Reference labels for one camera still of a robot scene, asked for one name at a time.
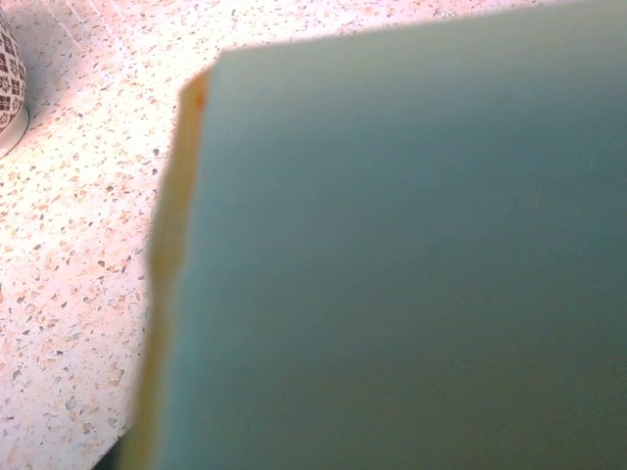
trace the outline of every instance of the granite countertop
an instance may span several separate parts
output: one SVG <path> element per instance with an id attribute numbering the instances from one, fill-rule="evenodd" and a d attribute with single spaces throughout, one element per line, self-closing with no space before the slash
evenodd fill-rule
<path id="1" fill-rule="evenodd" d="M 0 160 L 0 467 L 85 470 L 125 429 L 177 92 L 218 51 L 540 3 L 4 2 L 31 121 Z"/>

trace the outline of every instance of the patterned vase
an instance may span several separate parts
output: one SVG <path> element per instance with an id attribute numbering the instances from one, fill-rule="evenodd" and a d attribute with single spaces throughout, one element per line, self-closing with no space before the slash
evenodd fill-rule
<path id="1" fill-rule="evenodd" d="M 0 157 L 16 146 L 28 127 L 25 94 L 26 71 L 20 46 L 0 7 Z"/>

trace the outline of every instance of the speckled countertop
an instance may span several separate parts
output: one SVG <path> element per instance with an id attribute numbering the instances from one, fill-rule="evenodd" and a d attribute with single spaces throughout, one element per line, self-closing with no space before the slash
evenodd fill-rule
<path id="1" fill-rule="evenodd" d="M 218 51 L 539 3 L 3 2 L 31 122 L 0 160 L 0 468 L 86 470 L 124 430 L 177 92 Z"/>

